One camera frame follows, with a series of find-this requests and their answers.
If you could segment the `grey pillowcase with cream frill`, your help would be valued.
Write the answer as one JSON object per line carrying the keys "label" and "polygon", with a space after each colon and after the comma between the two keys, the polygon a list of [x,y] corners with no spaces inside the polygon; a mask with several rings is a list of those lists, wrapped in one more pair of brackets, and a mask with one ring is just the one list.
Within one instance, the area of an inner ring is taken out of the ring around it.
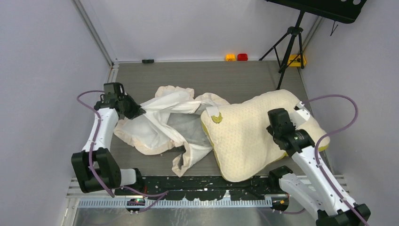
{"label": "grey pillowcase with cream frill", "polygon": [[154,98],[141,104],[144,114],[119,120],[114,135],[144,155],[183,147],[183,153],[172,161],[172,171],[181,177],[213,149],[203,130],[201,114],[208,115],[210,108],[209,115],[215,116],[218,107],[228,104],[214,93],[195,97],[191,88],[161,86]]}

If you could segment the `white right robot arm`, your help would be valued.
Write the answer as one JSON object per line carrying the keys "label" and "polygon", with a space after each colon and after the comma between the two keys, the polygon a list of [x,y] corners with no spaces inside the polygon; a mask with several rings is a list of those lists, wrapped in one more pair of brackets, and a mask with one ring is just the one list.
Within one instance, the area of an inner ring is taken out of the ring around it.
{"label": "white right robot arm", "polygon": [[295,120],[307,121],[305,108],[288,113],[284,108],[268,112],[267,131],[279,148],[302,169],[310,189],[287,166],[269,172],[269,188],[274,193],[292,195],[315,219],[318,226],[366,226],[371,211],[366,204],[358,204],[343,189],[329,169],[325,169],[317,143],[304,129],[298,129]]}

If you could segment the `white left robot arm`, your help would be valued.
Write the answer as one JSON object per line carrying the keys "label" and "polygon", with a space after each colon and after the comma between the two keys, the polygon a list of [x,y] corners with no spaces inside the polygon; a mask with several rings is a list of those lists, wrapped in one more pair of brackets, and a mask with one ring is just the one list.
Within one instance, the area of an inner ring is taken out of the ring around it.
{"label": "white left robot arm", "polygon": [[134,119],[145,110],[124,90],[119,82],[105,83],[100,99],[91,107],[77,101],[95,114],[88,141],[80,152],[71,157],[72,167],[83,193],[106,191],[114,197],[113,189],[126,187],[133,195],[144,190],[144,181],[137,168],[121,169],[110,153],[113,130],[120,116]]}

